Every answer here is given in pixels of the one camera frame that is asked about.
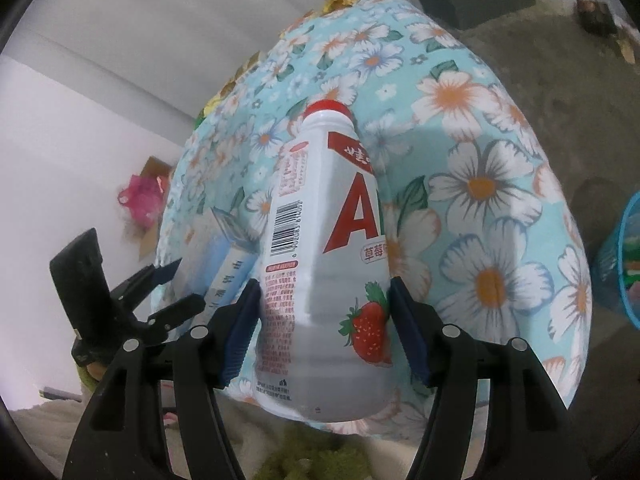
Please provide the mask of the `white strawberry drink bottle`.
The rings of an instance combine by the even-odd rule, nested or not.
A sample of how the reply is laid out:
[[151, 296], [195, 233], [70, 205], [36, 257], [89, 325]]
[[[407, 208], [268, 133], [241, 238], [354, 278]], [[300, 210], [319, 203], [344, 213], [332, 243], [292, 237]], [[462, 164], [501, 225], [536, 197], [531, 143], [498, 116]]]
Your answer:
[[285, 145], [259, 271], [255, 396], [289, 419], [349, 422], [393, 394], [378, 185], [346, 105], [320, 100]]

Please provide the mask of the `blue plastic trash basket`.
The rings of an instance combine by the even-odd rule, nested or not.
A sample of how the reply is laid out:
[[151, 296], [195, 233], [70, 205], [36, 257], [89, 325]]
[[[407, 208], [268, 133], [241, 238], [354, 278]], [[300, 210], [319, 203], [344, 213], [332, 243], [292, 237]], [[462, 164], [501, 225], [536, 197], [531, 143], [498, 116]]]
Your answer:
[[597, 303], [639, 328], [639, 193], [628, 200], [591, 267]]

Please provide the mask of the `white blue medicine box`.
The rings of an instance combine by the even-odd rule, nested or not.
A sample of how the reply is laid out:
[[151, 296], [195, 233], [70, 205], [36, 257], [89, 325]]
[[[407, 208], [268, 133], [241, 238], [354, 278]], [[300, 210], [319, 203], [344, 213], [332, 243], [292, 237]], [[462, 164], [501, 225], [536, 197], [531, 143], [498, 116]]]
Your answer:
[[172, 280], [177, 299], [191, 294], [204, 298], [204, 310], [186, 322], [186, 328], [206, 324], [214, 312], [231, 304], [257, 260], [257, 245], [239, 222], [218, 208], [206, 208], [193, 223]]

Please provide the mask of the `pink plastic bag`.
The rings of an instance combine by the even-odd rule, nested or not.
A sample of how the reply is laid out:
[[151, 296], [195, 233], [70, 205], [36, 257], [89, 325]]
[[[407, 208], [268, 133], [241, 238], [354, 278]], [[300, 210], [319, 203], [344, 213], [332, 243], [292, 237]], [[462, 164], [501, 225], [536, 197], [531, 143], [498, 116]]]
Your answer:
[[131, 220], [145, 230], [151, 229], [162, 212], [165, 179], [133, 174], [128, 184], [118, 193], [120, 206], [125, 207]]

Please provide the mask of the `cardboard box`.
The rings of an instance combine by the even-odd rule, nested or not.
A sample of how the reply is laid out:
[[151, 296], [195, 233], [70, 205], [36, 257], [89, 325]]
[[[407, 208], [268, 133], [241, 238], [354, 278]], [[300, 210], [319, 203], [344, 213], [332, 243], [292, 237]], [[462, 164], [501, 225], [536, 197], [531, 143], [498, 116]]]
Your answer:
[[173, 172], [173, 166], [156, 156], [150, 156], [140, 172], [144, 184], [142, 208], [145, 213], [139, 243], [140, 261], [155, 254]]

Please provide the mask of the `floral blue tablecloth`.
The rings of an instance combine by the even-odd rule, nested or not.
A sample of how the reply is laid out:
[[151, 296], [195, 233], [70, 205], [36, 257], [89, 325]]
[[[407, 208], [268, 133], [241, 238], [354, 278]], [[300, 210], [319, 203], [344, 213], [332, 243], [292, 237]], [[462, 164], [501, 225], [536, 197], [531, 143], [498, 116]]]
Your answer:
[[207, 206], [261, 238], [283, 145], [321, 99], [355, 115], [393, 274], [474, 338], [526, 339], [573, 400], [592, 297], [560, 182], [498, 77], [406, 0], [329, 2], [206, 104], [171, 179], [157, 262], [179, 257]]

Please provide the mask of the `grey curtain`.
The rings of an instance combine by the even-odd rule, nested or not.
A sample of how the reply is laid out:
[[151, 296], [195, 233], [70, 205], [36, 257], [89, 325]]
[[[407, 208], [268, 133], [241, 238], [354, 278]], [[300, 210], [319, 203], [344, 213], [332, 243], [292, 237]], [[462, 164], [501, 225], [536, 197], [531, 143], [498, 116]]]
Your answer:
[[32, 0], [6, 54], [166, 139], [326, 0]]

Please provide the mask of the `dark small box on floor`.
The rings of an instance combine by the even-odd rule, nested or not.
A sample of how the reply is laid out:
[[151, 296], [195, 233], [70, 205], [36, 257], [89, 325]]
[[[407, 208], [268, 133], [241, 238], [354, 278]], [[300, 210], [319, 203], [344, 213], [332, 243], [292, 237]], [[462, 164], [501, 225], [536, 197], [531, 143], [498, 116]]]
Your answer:
[[610, 8], [597, 0], [576, 0], [575, 11], [578, 23], [590, 34], [609, 37], [617, 34]]

